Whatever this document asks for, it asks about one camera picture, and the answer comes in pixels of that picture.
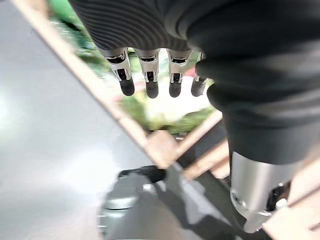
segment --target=black fingertip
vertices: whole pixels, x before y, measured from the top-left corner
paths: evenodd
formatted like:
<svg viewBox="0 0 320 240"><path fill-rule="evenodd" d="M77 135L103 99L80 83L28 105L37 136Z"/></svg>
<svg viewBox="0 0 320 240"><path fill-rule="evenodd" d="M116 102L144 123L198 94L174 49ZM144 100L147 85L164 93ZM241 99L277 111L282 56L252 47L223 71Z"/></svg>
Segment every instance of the black fingertip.
<svg viewBox="0 0 320 240"><path fill-rule="evenodd" d="M181 83L172 83L170 82L169 94L171 97L176 98L181 93Z"/></svg>
<svg viewBox="0 0 320 240"><path fill-rule="evenodd" d="M129 80L120 81L120 87L126 96L132 96L135 93L135 85L132 77Z"/></svg>
<svg viewBox="0 0 320 240"><path fill-rule="evenodd" d="M192 86L191 86L191 94L194 97L199 97L200 95L202 95L204 93L205 86L206 86L206 83L193 80Z"/></svg>
<svg viewBox="0 0 320 240"><path fill-rule="evenodd" d="M145 83L146 94L149 98L155 99L159 94L158 81L150 81Z"/></svg>

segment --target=gray table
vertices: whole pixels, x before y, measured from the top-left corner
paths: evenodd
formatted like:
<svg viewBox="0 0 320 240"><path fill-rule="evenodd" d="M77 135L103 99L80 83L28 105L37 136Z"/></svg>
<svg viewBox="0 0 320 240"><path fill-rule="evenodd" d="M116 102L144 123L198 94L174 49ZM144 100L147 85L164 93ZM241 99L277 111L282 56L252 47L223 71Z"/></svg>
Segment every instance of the gray table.
<svg viewBox="0 0 320 240"><path fill-rule="evenodd" d="M9 1L0 22L0 239L100 239L101 197L120 170L151 161ZM215 207L230 213L217 181L179 171L159 191L190 239L252 238Z"/></svg>

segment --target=wooden slat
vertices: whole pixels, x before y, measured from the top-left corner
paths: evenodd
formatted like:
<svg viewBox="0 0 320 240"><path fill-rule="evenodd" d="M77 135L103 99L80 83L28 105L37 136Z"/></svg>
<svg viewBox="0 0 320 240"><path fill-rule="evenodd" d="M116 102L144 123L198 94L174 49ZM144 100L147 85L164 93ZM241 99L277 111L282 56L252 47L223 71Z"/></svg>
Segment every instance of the wooden slat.
<svg viewBox="0 0 320 240"><path fill-rule="evenodd" d="M43 16L48 17L50 8L47 0L26 0L29 6L40 12Z"/></svg>
<svg viewBox="0 0 320 240"><path fill-rule="evenodd" d="M195 163L188 167L183 175L187 180L195 179L220 163L229 156L228 141L224 140L208 152L204 153Z"/></svg>
<svg viewBox="0 0 320 240"><path fill-rule="evenodd" d="M302 169L291 183L288 204L293 206L303 196L311 193L320 186L320 160L316 160Z"/></svg>
<svg viewBox="0 0 320 240"><path fill-rule="evenodd" d="M135 140L139 146L143 147L147 143L147 135L141 126L130 117L122 117L119 124L127 131L127 133Z"/></svg>
<svg viewBox="0 0 320 240"><path fill-rule="evenodd" d="M296 218L303 220L301 222L303 228L310 229L320 223L320 187L316 192L295 203L291 210Z"/></svg>
<svg viewBox="0 0 320 240"><path fill-rule="evenodd" d="M176 140L164 130L154 131L144 145L145 152L161 169L167 169L174 163L173 155L177 153Z"/></svg>
<svg viewBox="0 0 320 240"><path fill-rule="evenodd" d="M316 240L317 233L302 227L303 219L298 219L290 208L278 210L263 224L264 231L273 240Z"/></svg>
<svg viewBox="0 0 320 240"><path fill-rule="evenodd" d="M222 119L222 113L214 111L202 124L190 132L179 144L176 150L175 160L180 158L189 148L199 141L210 129L212 129Z"/></svg>
<svg viewBox="0 0 320 240"><path fill-rule="evenodd" d="M215 164L210 172L216 179L224 179L230 175L229 156L225 157L221 162Z"/></svg>

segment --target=light wood plank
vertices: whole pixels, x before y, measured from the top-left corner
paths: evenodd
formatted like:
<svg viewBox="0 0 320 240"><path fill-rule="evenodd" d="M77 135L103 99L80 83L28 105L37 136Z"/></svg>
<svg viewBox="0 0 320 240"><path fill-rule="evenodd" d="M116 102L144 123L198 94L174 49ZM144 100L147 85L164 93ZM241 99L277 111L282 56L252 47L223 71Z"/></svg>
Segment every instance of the light wood plank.
<svg viewBox="0 0 320 240"><path fill-rule="evenodd" d="M195 163L188 167L183 175L187 180L192 180L211 169L229 156L228 141L224 140L208 152L204 153Z"/></svg>
<svg viewBox="0 0 320 240"><path fill-rule="evenodd" d="M229 164L229 156L223 159L221 162L215 164L210 172L214 175L216 179L224 179L230 175L230 164Z"/></svg>
<svg viewBox="0 0 320 240"><path fill-rule="evenodd" d="M302 221L283 207L263 224L263 229L273 240L316 240L316 233L303 228Z"/></svg>
<svg viewBox="0 0 320 240"><path fill-rule="evenodd" d="M167 169L174 163L172 156L177 154L177 146L176 140L167 131L158 130L149 135L144 150L159 168Z"/></svg>
<svg viewBox="0 0 320 240"><path fill-rule="evenodd" d="M139 146L144 147L147 143L147 134L141 126L130 117L122 117L119 124L126 130L126 132L135 140Z"/></svg>
<svg viewBox="0 0 320 240"><path fill-rule="evenodd" d="M179 144L175 160L180 158L189 148L199 141L210 129L212 129L222 119L222 113L214 111L202 124L190 132Z"/></svg>

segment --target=gray surface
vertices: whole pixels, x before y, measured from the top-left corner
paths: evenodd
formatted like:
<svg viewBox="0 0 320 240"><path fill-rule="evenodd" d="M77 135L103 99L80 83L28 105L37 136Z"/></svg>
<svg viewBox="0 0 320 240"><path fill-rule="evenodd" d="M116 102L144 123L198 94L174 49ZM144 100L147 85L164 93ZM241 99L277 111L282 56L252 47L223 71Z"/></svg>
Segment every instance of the gray surface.
<svg viewBox="0 0 320 240"><path fill-rule="evenodd" d="M300 167L300 162L275 165L232 153L231 200L247 220L243 227L246 232L254 233L272 216L266 210L270 193L280 184L289 183Z"/></svg>
<svg viewBox="0 0 320 240"><path fill-rule="evenodd" d="M100 239L97 206L118 171L151 162L9 1L0 21L0 239ZM213 206L229 210L215 182L177 169L157 190L190 238L241 234Z"/></svg>

